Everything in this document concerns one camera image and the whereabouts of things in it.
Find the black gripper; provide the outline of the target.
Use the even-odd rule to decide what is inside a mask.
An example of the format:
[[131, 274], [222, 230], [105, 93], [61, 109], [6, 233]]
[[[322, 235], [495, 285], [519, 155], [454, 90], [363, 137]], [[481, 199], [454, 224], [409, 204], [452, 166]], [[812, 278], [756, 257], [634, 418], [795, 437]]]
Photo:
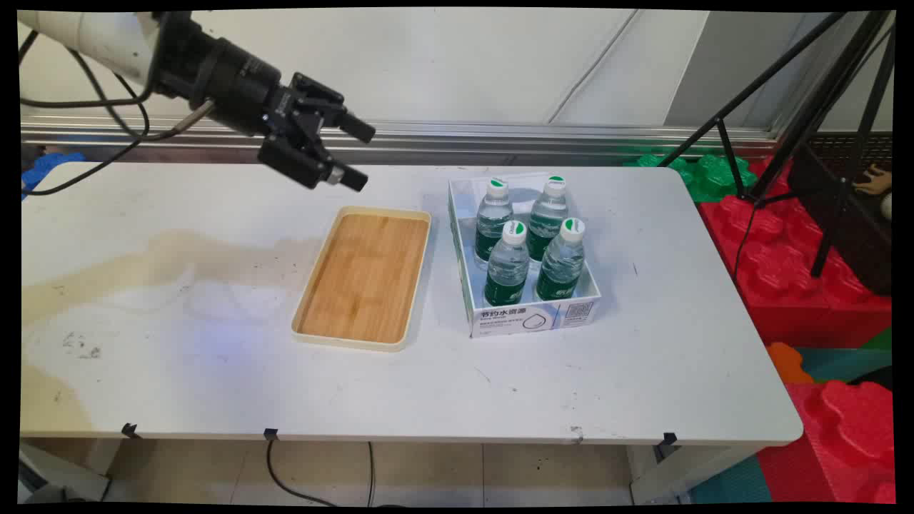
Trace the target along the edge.
[[324, 126], [364, 144], [376, 134], [374, 126], [346, 107], [342, 94], [316, 79], [296, 72], [283, 85], [277, 68], [228, 39], [215, 39], [204, 59], [204, 100], [214, 102], [209, 117], [222, 126], [244, 136], [264, 136], [258, 162], [304, 188], [326, 183], [359, 192], [368, 184], [365, 173], [337, 161], [320, 144], [293, 144], [313, 142]]

